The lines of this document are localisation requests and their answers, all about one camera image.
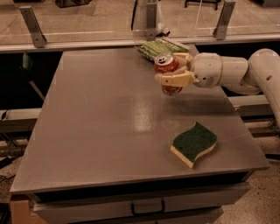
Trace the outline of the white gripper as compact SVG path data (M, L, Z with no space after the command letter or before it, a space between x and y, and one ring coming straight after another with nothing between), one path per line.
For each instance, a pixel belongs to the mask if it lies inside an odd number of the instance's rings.
M178 67L186 67L190 71L180 74L157 73L155 80L163 86L187 87L196 85L200 88L212 88L221 78L221 56L217 53L203 52L192 56L189 52L175 52Z

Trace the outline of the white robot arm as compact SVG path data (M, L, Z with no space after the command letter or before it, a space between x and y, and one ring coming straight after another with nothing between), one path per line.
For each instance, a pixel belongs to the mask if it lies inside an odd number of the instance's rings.
M248 59L202 52L165 52L154 59L155 80L166 95L181 88L221 86L241 95L265 95L280 125L280 55L264 48Z

